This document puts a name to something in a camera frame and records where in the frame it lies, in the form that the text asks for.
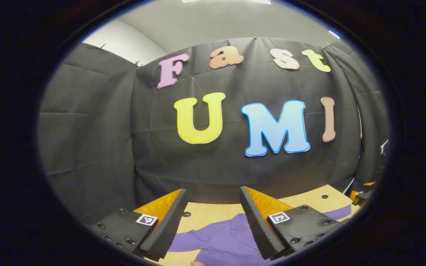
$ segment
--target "letter u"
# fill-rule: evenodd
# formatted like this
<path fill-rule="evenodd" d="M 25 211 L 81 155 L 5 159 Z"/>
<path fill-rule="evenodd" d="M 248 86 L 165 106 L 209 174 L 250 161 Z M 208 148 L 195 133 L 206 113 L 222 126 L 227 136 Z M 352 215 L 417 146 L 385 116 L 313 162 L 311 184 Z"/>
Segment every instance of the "letter u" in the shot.
<path fill-rule="evenodd" d="M 196 130 L 193 126 L 193 106 L 195 98 L 185 98 L 174 103 L 177 110 L 177 131 L 179 136 L 187 143 L 202 144 L 214 141 L 223 129 L 223 115 L 221 101 L 226 96 L 222 92 L 210 93 L 203 96 L 203 101 L 208 103 L 210 124 L 205 130 Z"/>

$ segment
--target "blue letter m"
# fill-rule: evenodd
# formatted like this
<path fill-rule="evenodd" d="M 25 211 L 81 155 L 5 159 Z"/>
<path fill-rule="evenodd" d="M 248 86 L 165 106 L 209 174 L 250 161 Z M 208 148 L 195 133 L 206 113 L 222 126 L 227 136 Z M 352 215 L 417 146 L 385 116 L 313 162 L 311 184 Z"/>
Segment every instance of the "blue letter m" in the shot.
<path fill-rule="evenodd" d="M 302 101 L 287 101 L 284 103 L 279 121 L 276 121 L 264 104 L 248 104 L 241 109 L 249 120 L 250 145 L 246 149 L 248 156 L 262 156 L 267 153 L 267 148 L 262 145 L 262 135 L 269 143 L 272 151 L 278 153 L 285 135 L 289 139 L 284 147 L 287 153 L 300 153 L 310 149 L 310 143 L 305 134 L 303 123 Z"/>

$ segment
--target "ceiling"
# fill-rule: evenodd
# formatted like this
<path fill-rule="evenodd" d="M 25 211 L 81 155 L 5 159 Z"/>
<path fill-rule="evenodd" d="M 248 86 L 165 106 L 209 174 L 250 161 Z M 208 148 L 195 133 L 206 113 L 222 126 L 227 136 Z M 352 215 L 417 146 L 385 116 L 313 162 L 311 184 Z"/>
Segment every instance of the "ceiling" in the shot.
<path fill-rule="evenodd" d="M 238 37 L 282 38 L 324 47 L 331 28 L 280 0 L 154 0 L 118 17 L 167 54 L 204 42 Z"/>

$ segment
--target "wooden table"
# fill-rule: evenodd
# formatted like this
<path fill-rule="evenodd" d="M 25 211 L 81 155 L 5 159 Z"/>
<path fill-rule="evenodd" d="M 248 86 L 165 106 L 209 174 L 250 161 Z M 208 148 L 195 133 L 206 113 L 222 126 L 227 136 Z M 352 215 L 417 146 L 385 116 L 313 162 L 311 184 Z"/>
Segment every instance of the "wooden table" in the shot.
<path fill-rule="evenodd" d="M 328 198 L 323 199 L 321 197 L 323 195 L 328 195 Z M 279 200 L 292 207 L 306 204 L 319 212 L 329 212 L 351 205 L 351 214 L 338 219 L 339 222 L 353 216 L 359 209 L 358 205 L 355 206 L 352 204 L 350 198 L 330 185 L 324 185 L 317 189 Z M 185 208 L 185 212 L 190 212 L 192 215 L 181 218 L 177 233 L 199 230 L 213 222 L 232 219 L 236 214 L 243 214 L 244 210 L 241 204 L 201 204 L 189 202 Z M 163 266 L 190 266 L 190 263 L 195 260 L 199 252 L 200 249 L 186 252 L 167 252 L 164 259 L 160 259 L 155 263 Z"/>

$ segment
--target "purple shirt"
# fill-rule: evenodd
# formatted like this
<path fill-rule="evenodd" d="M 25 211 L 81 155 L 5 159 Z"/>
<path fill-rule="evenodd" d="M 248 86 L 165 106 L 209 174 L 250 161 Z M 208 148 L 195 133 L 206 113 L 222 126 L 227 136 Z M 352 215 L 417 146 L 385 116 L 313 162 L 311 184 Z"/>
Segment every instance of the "purple shirt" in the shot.
<path fill-rule="evenodd" d="M 325 212 L 332 219 L 351 214 L 351 205 Z M 198 231 L 176 234 L 169 252 L 201 249 L 195 261 L 205 266 L 263 266 L 271 263 L 263 259 L 257 248 L 245 214 L 209 224 Z"/>

